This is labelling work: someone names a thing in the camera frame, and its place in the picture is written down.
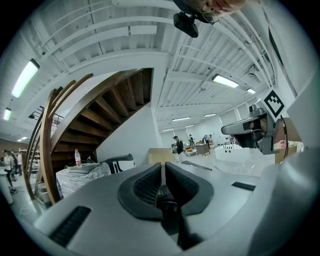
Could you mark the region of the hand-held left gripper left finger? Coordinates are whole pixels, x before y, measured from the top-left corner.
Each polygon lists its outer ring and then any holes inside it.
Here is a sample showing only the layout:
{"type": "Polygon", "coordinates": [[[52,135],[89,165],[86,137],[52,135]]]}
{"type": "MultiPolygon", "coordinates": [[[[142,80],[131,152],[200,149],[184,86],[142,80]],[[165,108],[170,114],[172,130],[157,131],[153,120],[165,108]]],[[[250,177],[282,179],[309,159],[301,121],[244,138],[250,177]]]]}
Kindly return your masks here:
{"type": "Polygon", "coordinates": [[[133,217],[161,221],[162,210],[157,208],[157,194],[162,185],[162,165],[155,163],[126,179],[117,191],[118,201],[133,217]]]}

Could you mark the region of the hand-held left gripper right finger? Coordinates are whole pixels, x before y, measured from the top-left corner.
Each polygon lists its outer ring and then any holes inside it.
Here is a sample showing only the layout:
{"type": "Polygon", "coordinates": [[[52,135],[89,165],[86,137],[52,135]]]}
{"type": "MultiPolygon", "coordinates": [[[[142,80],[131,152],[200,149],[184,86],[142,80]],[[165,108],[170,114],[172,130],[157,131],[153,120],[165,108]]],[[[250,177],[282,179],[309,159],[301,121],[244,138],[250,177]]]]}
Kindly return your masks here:
{"type": "Polygon", "coordinates": [[[214,196],[207,180],[171,163],[165,163],[166,185],[184,216],[202,213],[214,196]]]}

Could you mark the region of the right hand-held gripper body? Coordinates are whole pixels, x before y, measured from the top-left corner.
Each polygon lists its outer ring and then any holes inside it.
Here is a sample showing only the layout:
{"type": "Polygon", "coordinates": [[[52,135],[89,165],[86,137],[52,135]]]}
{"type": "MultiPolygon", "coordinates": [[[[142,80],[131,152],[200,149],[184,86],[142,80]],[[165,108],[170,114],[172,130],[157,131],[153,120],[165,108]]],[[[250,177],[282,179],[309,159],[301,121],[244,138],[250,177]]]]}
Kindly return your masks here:
{"type": "Polygon", "coordinates": [[[248,108],[249,117],[225,125],[221,133],[231,135],[242,148],[258,149],[263,155],[273,155],[277,120],[285,105],[277,91],[270,89],[248,108]]]}

